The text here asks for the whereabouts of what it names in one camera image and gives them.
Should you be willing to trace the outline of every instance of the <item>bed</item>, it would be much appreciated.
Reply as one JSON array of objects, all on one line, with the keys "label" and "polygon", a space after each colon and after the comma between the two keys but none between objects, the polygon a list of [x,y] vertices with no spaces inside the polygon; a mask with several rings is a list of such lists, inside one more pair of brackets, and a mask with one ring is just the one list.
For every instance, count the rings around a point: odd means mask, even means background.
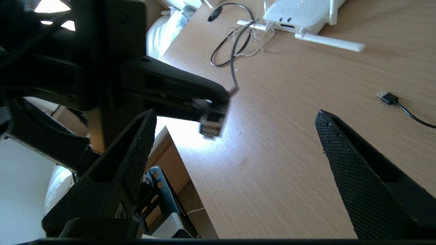
[{"label": "bed", "polygon": [[148,7],[147,23],[153,23],[147,25],[146,54],[159,59],[201,6],[202,1],[145,0],[145,4]]}]

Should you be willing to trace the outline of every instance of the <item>white cable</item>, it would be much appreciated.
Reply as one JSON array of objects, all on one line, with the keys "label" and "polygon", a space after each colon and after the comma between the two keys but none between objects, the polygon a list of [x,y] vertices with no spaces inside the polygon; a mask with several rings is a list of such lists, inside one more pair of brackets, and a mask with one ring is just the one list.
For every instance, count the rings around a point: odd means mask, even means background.
[{"label": "white cable", "polygon": [[[229,28],[227,28],[226,30],[225,30],[225,34],[226,34],[226,37],[229,39],[229,44],[230,44],[230,49],[232,49],[233,48],[233,45],[235,45],[235,35],[236,35],[236,33],[238,32],[238,30],[240,30],[242,27],[244,27],[244,26],[240,26],[240,27],[229,27]],[[266,31],[261,37],[259,37],[259,38],[257,38],[257,32],[258,32],[258,30],[257,29],[254,29],[254,28],[252,28],[251,29],[251,32],[252,32],[252,38],[250,39],[250,41],[248,42],[248,44],[247,44],[247,46],[245,47],[245,49],[244,50],[242,50],[241,51],[241,53],[237,53],[237,54],[235,54],[235,56],[236,57],[238,57],[238,56],[248,56],[248,57],[251,57],[251,56],[254,56],[254,55],[256,55],[257,53],[259,53],[259,51],[263,51],[263,52],[265,52],[265,49],[263,48],[263,46],[265,46],[265,44],[266,43],[268,43],[273,37],[274,37],[274,35],[276,34],[276,31],[273,29],[273,28],[271,28],[271,30],[272,30],[272,35],[269,37],[269,38],[267,38],[264,42],[262,42],[262,43],[260,43],[259,41],[269,32],[269,30],[268,31]],[[251,53],[251,54],[245,54],[244,52],[250,47],[250,45],[251,45],[251,43],[252,43],[252,41],[255,41],[256,43],[257,43],[257,45],[259,46],[253,53]]]},{"label": "white cable", "polygon": [[190,214],[192,214],[194,212],[201,211],[201,210],[204,210],[204,209],[205,208],[194,209],[194,210],[191,210],[191,211],[187,212],[186,215],[190,215]]}]

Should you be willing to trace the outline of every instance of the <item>black cable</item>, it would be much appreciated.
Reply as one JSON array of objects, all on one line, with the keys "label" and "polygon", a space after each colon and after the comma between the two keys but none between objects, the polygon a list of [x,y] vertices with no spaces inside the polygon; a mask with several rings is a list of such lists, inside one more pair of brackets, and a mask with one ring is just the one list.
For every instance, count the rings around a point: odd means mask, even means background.
[{"label": "black cable", "polygon": [[255,23],[256,21],[253,20],[250,23],[248,23],[243,29],[242,31],[239,33],[238,37],[235,40],[235,45],[232,48],[232,53],[230,55],[230,72],[232,74],[232,80],[233,80],[233,84],[234,87],[233,89],[229,92],[230,96],[232,97],[238,90],[239,90],[239,85],[238,85],[238,80],[236,80],[236,73],[235,73],[235,52],[236,52],[236,45],[239,42],[239,39],[241,38],[242,34],[250,27],[251,24]]},{"label": "black cable", "polygon": [[[211,16],[213,16],[214,18],[211,19],[210,22],[212,22],[213,20],[215,20],[215,19],[218,17],[218,15],[214,15],[214,13],[215,13],[215,12],[219,12],[219,13],[220,13],[222,7],[223,7],[223,6],[226,6],[226,5],[236,5],[236,6],[239,6],[239,7],[244,8],[245,10],[247,10],[248,14],[250,15],[251,20],[254,21],[254,15],[253,15],[253,13],[252,13],[251,10],[250,10],[249,8],[247,8],[246,6],[244,6],[244,5],[242,5],[242,4],[239,4],[239,3],[225,3],[225,4],[220,5],[219,7],[217,7],[217,8],[212,12]],[[251,39],[251,33],[249,33],[249,35],[248,35],[248,37],[247,37],[247,39],[246,39],[244,45],[243,45],[243,46],[241,47],[241,49],[238,51],[238,54],[241,53],[241,52],[242,52],[242,51],[247,47],[248,43],[250,42],[250,39]],[[212,53],[212,55],[211,55],[211,64],[212,64],[213,66],[216,66],[216,67],[223,67],[223,66],[226,66],[227,64],[230,63],[230,60],[231,60],[231,59],[229,59],[229,60],[227,60],[226,62],[221,63],[221,64],[216,64],[216,63],[214,62],[216,54],[218,53],[218,51],[220,50],[220,48],[224,45],[224,43],[226,43],[226,41],[228,41],[228,40],[229,40],[229,38],[227,38],[227,37],[224,38],[224,40],[223,40],[223,41],[218,45],[218,47],[213,51],[213,53]]]},{"label": "black cable", "polygon": [[239,33],[239,35],[237,36],[237,38],[236,38],[236,40],[235,40],[235,44],[234,44],[233,47],[232,47],[232,51],[231,51],[230,59],[229,59],[229,60],[227,60],[226,62],[224,62],[224,63],[222,63],[222,64],[216,64],[216,63],[214,62],[215,56],[216,56],[216,54],[218,53],[218,51],[220,50],[220,48],[223,46],[224,43],[226,43],[226,41],[229,40],[228,37],[224,38],[224,40],[223,40],[223,41],[218,45],[218,47],[213,51],[213,53],[212,53],[212,55],[211,55],[211,64],[212,64],[213,66],[216,66],[216,67],[223,67],[223,66],[226,66],[227,64],[230,63],[230,69],[231,69],[230,72],[231,72],[231,74],[232,74],[232,80],[233,80],[234,88],[229,92],[229,94],[230,94],[230,96],[233,96],[233,95],[234,95],[234,94],[239,90],[238,80],[236,79],[236,74],[235,74],[235,65],[234,65],[234,62],[235,62],[235,59],[237,58],[236,55],[239,54],[239,53],[241,53],[241,52],[243,52],[243,50],[245,50],[245,48],[247,47],[248,43],[250,43],[251,32],[248,34],[248,37],[247,37],[246,41],[244,42],[243,46],[242,46],[241,49],[238,51],[238,53],[236,53],[236,47],[238,46],[238,42],[239,42],[239,39],[241,38],[242,34],[243,34],[243,33],[244,33],[244,32],[245,32],[245,31],[250,27],[250,25],[252,25],[253,23],[255,23],[256,20],[254,19],[254,15],[253,15],[253,13],[251,12],[251,10],[250,10],[249,8],[247,8],[246,6],[244,6],[244,5],[242,5],[242,4],[239,4],[239,3],[225,3],[225,4],[222,4],[222,5],[220,5],[219,7],[217,7],[217,8],[216,8],[212,13],[211,13],[211,15],[210,15],[208,21],[209,21],[209,22],[214,21],[214,20],[219,16],[219,14],[221,13],[221,11],[222,11],[222,7],[223,7],[223,6],[226,6],[226,5],[236,5],[236,6],[239,6],[239,7],[244,8],[245,10],[247,10],[247,12],[248,12],[248,14],[250,15],[250,18],[251,18],[250,23],[248,23],[247,25],[245,25],[244,28],[242,29],[242,31],[241,31],[241,32]]},{"label": "black cable", "polygon": [[402,104],[400,104],[399,102],[398,102],[398,97],[397,96],[395,96],[395,95],[393,95],[393,94],[391,94],[391,93],[389,93],[389,92],[386,92],[386,91],[384,91],[384,90],[381,90],[380,92],[378,92],[378,93],[376,93],[376,95],[384,102],[384,103],[386,103],[386,104],[388,104],[388,105],[392,105],[392,104],[394,104],[394,105],[396,105],[396,106],[398,106],[399,108],[401,108],[401,110],[403,110],[404,112],[406,112],[406,114],[407,115],[409,115],[413,120],[415,120],[415,121],[417,121],[417,122],[419,122],[419,123],[421,123],[421,124],[423,124],[423,125],[425,125],[425,126],[427,126],[427,127],[430,127],[430,128],[432,128],[432,129],[436,129],[436,126],[435,125],[432,125],[432,124],[429,124],[429,123],[427,123],[427,122],[424,122],[424,121],[422,121],[421,119],[419,119],[419,118],[417,118],[415,115],[413,115],[408,109],[406,109]]},{"label": "black cable", "polygon": [[426,123],[424,121],[422,121],[421,119],[417,118],[415,115],[413,115],[408,109],[406,109],[402,104],[400,104],[398,101],[394,102],[395,105],[397,105],[399,108],[401,108],[401,110],[403,110],[404,112],[406,112],[407,115],[409,115],[413,120],[427,126],[430,127],[432,129],[436,129],[435,125],[431,125],[429,123]]}]

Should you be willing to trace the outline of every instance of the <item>wood grain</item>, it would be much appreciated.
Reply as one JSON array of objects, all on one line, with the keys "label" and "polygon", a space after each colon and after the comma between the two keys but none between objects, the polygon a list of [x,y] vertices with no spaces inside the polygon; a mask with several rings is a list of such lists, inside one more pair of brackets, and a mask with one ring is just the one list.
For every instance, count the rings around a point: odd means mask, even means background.
[{"label": "wood grain", "polygon": [[[260,0],[239,0],[257,11]],[[231,88],[229,67],[209,64],[228,27],[248,19],[226,7],[213,23],[202,6],[163,57]],[[278,31],[266,52],[235,62],[240,91],[224,133],[169,119],[174,143],[220,238],[356,238],[314,120],[319,109],[350,125],[436,196],[436,130],[383,104],[380,89],[436,123],[436,1],[348,0],[321,35],[364,43],[363,53]],[[228,59],[224,49],[219,59]]]}]

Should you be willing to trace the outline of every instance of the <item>robotic arm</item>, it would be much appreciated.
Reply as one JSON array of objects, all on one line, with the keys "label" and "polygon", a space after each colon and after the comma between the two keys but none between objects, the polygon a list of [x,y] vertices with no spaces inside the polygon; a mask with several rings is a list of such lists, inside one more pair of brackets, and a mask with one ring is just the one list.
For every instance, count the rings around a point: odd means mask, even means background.
[{"label": "robotic arm", "polygon": [[[26,10],[18,0],[0,6],[0,45],[5,49],[0,52],[0,133],[78,169],[89,142],[73,142],[65,132],[47,128],[52,119],[22,99],[33,96],[85,112],[93,148],[100,151],[148,109],[158,116],[200,122],[201,134],[219,136],[229,93],[213,81],[145,56],[142,1],[64,2],[71,10],[53,14]],[[42,25],[41,20],[53,24]],[[75,31],[60,27],[67,20],[74,21]],[[63,145],[62,154],[44,147],[48,142]],[[77,148],[76,157],[63,157]]]}]

